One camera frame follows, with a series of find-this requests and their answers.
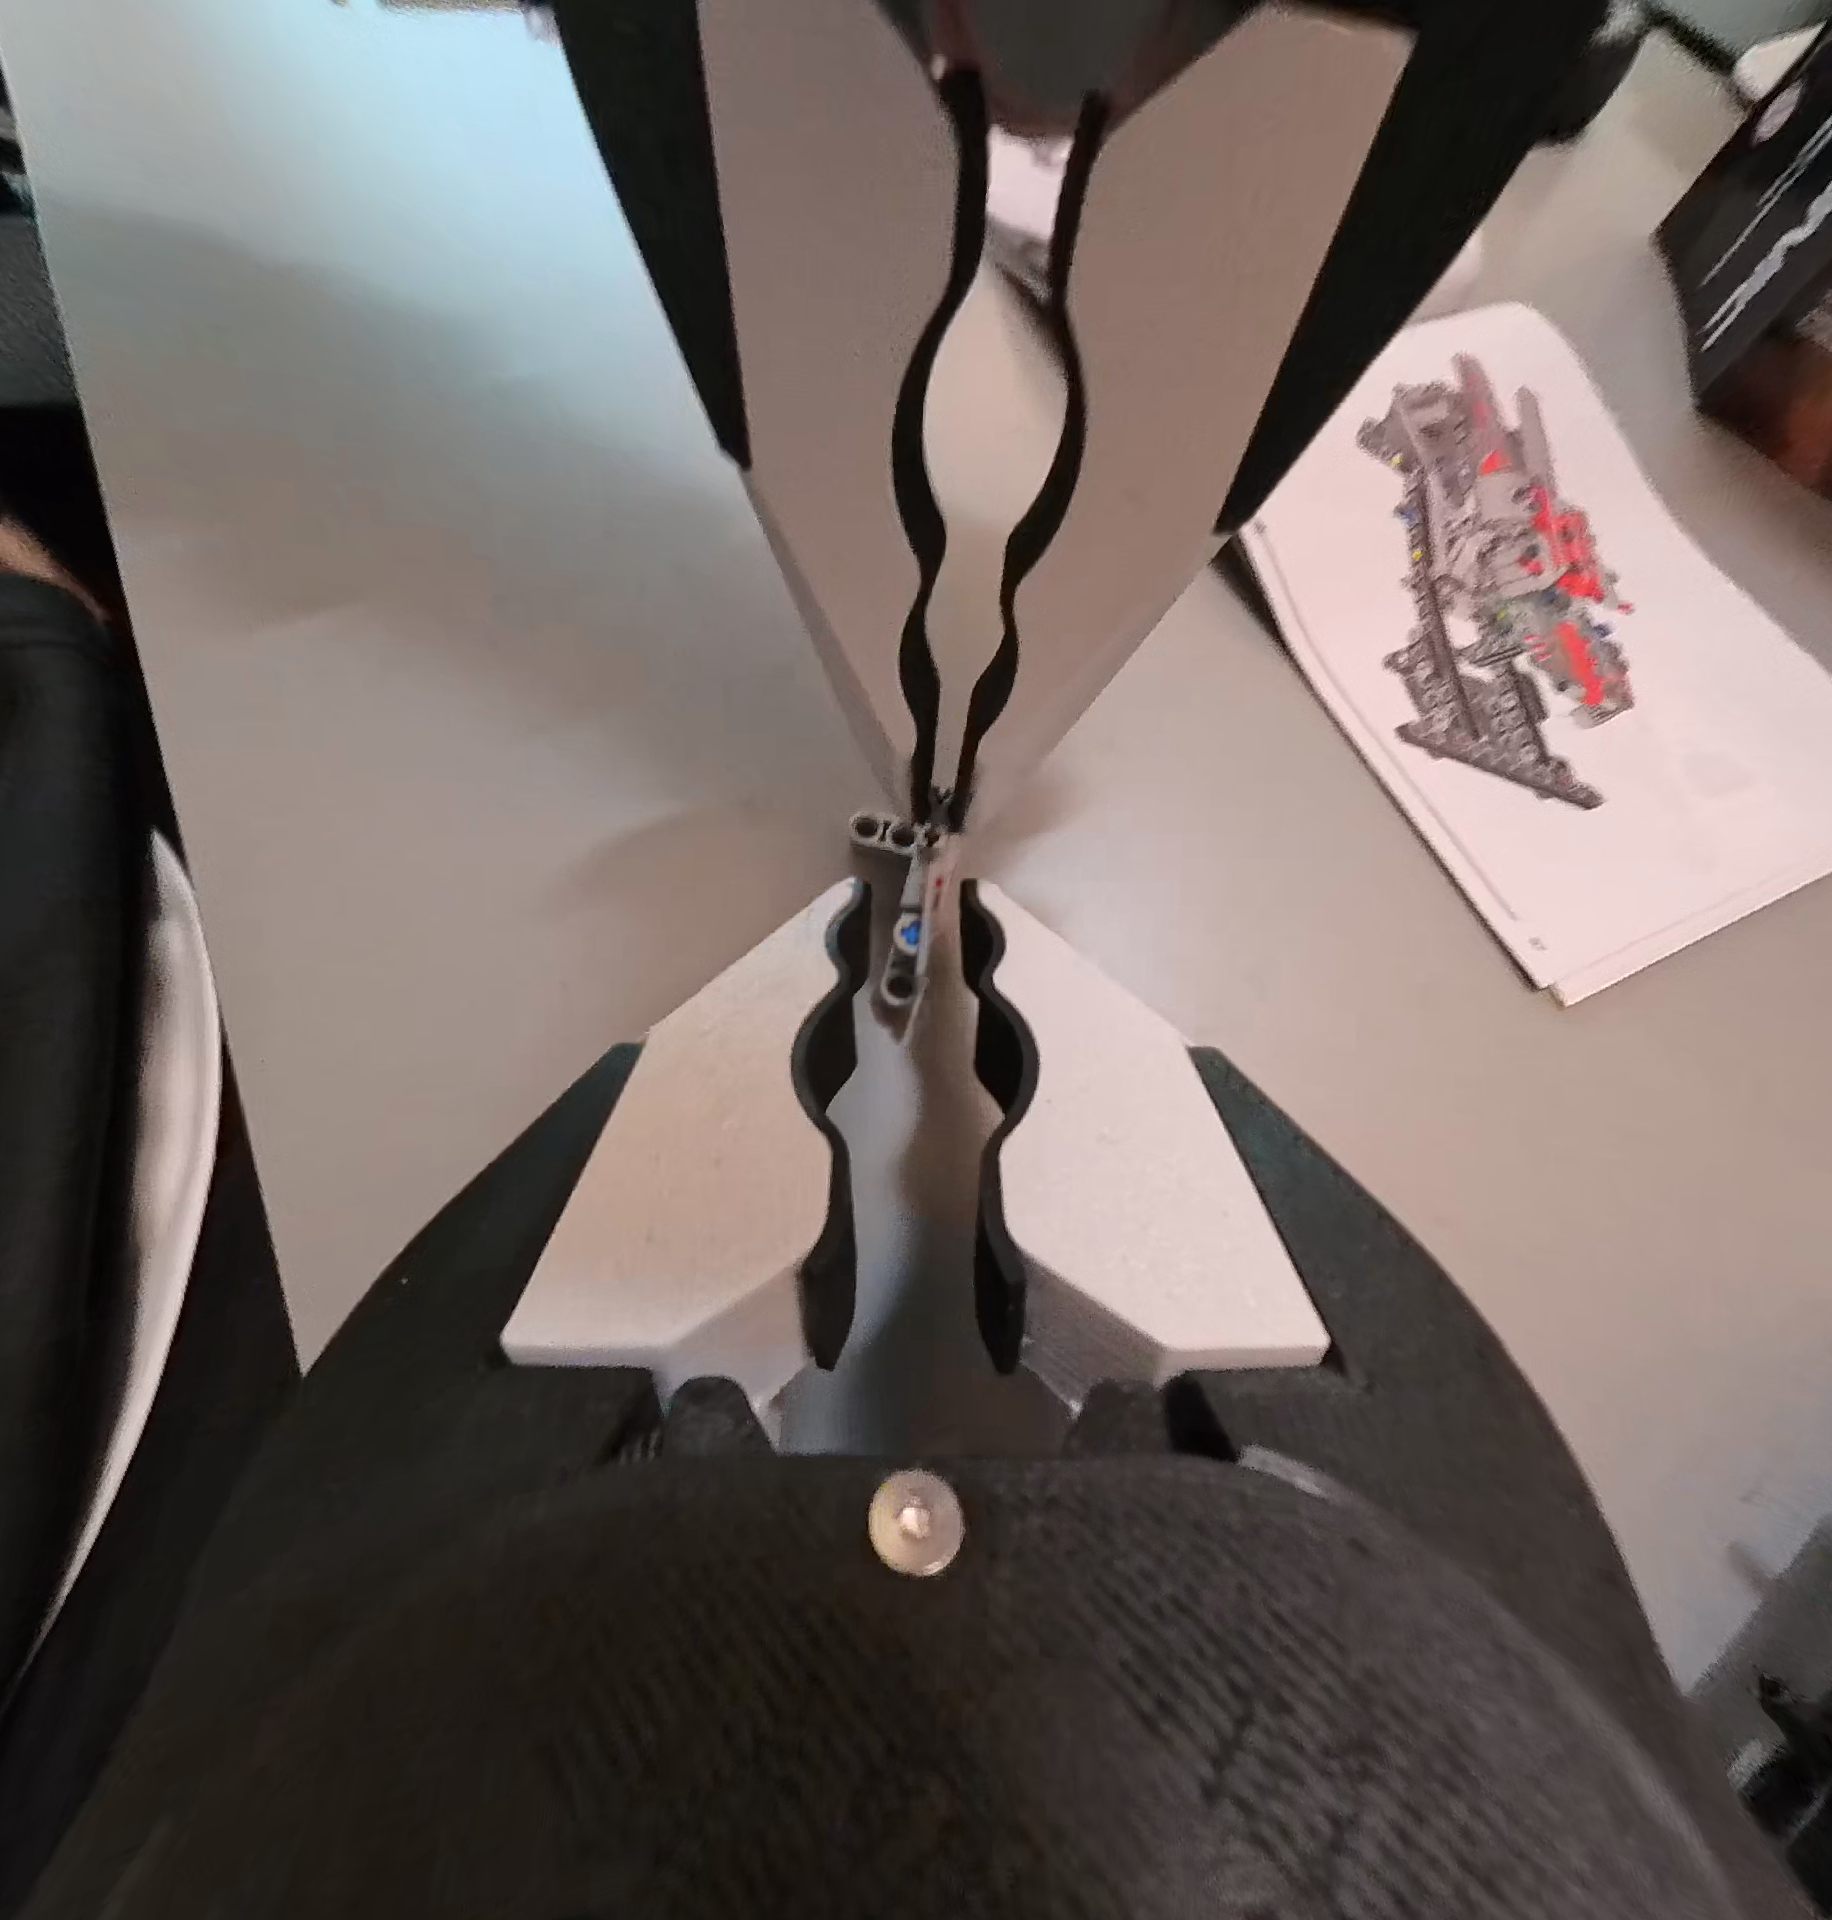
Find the white curved chair part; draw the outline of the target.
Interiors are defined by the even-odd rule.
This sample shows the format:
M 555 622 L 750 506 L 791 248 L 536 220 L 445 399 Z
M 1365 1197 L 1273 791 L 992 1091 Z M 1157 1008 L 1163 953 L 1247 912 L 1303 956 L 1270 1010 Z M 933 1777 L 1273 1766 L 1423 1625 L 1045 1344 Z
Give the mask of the white curved chair part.
M 191 1288 L 221 1126 L 222 1022 L 208 941 L 182 856 L 161 831 L 150 835 L 147 876 L 119 1398 L 47 1625 L 87 1567 L 156 1403 Z

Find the dark object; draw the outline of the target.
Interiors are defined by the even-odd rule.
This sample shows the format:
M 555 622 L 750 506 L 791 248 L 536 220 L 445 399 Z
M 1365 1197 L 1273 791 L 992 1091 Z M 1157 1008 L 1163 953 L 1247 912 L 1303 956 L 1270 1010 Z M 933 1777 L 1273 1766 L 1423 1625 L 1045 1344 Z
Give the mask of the dark object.
M 1734 1549 L 1755 1607 L 1692 1687 L 1730 1789 L 1814 1916 L 1832 1916 L 1832 1511 L 1780 1569 Z

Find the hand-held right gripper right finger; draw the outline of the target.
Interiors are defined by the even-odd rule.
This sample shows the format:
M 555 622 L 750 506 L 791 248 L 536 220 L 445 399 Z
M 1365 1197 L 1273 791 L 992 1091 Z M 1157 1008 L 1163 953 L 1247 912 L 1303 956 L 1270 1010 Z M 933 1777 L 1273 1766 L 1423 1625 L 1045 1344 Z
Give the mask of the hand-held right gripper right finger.
M 1191 1046 L 998 888 L 963 880 L 962 978 L 995 1108 L 977 1330 L 1067 1409 L 1102 1385 L 1300 1372 L 1330 1352 Z

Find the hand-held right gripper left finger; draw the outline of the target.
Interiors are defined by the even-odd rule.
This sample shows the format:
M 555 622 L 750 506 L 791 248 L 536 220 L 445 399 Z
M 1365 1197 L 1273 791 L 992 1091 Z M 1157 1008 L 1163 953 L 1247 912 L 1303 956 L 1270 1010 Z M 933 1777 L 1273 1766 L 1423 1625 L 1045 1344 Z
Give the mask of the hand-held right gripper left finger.
M 641 1370 L 662 1399 L 728 1381 L 780 1434 L 855 1315 L 830 1108 L 869 933 L 869 888 L 837 883 L 650 1028 L 502 1330 L 507 1363 Z

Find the grey toy brick beam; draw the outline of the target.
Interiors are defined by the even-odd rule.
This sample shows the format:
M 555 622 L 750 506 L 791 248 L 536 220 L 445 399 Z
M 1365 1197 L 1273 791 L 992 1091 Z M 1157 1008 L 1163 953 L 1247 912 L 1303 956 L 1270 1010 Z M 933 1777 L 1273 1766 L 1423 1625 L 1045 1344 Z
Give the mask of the grey toy brick beam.
M 892 908 L 871 972 L 871 1008 L 893 1043 L 909 1043 L 923 1008 L 937 941 L 962 850 L 939 821 L 857 807 L 847 823 L 857 878 Z

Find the toy brick instruction booklet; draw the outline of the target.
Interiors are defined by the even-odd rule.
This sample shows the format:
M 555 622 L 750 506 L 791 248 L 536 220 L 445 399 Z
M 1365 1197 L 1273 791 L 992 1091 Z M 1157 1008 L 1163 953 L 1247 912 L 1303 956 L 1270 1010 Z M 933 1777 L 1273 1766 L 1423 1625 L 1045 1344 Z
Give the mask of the toy brick instruction booklet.
M 1288 656 L 1535 991 L 1832 874 L 1832 673 L 1522 302 L 1398 329 L 1241 529 Z

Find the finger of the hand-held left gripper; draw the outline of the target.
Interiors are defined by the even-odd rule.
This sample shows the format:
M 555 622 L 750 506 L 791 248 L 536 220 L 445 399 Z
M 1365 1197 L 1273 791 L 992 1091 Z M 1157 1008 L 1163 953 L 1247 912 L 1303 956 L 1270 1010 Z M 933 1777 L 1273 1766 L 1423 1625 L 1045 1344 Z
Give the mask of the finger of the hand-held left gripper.
M 984 250 L 984 76 L 962 39 L 923 48 L 922 6 L 704 3 L 697 24 L 746 490 L 862 755 L 926 809 L 947 527 L 923 418 Z
M 990 130 L 987 222 L 1032 245 L 1064 419 L 998 582 L 954 774 L 981 827 L 1210 563 L 1227 497 L 1417 29 L 1254 4 L 1067 133 Z

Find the black toy box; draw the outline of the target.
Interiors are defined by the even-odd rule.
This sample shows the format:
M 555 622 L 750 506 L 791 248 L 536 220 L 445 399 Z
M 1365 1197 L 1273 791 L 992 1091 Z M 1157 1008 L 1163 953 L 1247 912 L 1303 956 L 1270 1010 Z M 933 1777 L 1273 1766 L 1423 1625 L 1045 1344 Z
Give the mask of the black toy box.
M 1832 17 L 1653 242 L 1696 413 L 1832 506 Z

